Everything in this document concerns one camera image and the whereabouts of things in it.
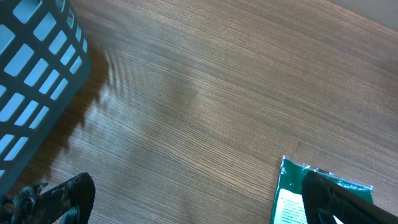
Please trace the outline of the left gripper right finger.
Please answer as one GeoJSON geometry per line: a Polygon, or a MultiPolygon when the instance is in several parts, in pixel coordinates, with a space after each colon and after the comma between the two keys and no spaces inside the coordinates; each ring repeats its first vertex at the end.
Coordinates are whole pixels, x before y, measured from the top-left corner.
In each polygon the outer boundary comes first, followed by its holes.
{"type": "Polygon", "coordinates": [[[303,178],[302,200],[308,224],[397,224],[395,215],[314,171],[303,178]]]}

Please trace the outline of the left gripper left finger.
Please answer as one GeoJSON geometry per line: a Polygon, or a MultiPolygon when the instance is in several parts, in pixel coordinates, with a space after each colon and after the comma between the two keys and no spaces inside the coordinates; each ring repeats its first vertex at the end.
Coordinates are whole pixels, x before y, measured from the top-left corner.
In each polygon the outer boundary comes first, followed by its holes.
{"type": "Polygon", "coordinates": [[[26,185],[13,196],[1,196],[1,223],[86,224],[95,202],[95,184],[91,175],[82,172],[43,192],[48,183],[26,185]]]}

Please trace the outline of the green 3M package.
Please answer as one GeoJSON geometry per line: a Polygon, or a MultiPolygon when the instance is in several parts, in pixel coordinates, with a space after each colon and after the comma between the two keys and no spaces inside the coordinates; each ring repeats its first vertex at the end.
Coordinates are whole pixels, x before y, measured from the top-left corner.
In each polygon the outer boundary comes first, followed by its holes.
{"type": "Polygon", "coordinates": [[[283,156],[272,206],[271,224],[307,222],[302,200],[302,181],[308,171],[318,172],[365,201],[373,203],[373,186],[283,156]]]}

